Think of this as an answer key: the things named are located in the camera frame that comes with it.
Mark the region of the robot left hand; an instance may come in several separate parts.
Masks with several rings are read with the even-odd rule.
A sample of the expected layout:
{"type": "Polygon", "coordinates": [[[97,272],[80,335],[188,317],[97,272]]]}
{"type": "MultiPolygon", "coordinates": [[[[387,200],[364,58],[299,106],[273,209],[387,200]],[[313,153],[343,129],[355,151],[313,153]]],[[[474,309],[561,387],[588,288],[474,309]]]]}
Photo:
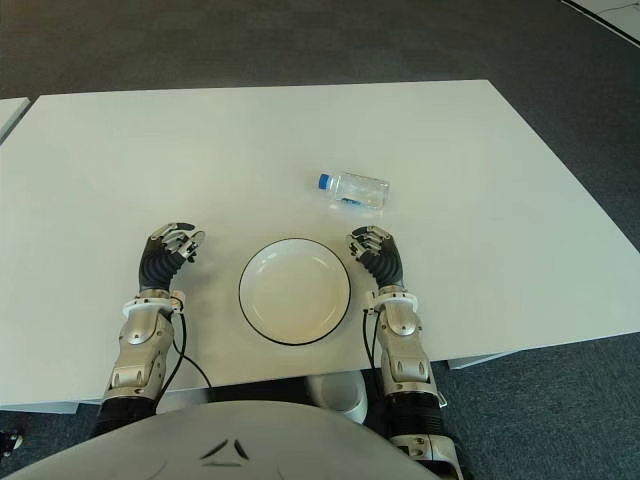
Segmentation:
{"type": "Polygon", "coordinates": [[[205,232],[192,224],[171,222],[156,229],[147,239],[138,269],[139,292],[170,291],[173,277],[186,263],[193,263],[205,232]]]}

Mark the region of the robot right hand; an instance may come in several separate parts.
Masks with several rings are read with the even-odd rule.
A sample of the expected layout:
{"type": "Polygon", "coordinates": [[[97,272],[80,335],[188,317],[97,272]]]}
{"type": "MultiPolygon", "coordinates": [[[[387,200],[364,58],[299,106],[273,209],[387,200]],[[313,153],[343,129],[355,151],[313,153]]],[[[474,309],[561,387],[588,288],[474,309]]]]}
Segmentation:
{"type": "Polygon", "coordinates": [[[379,288],[404,286],[400,253],[394,237],[379,226],[356,228],[347,237],[351,256],[375,279],[379,288]]]}

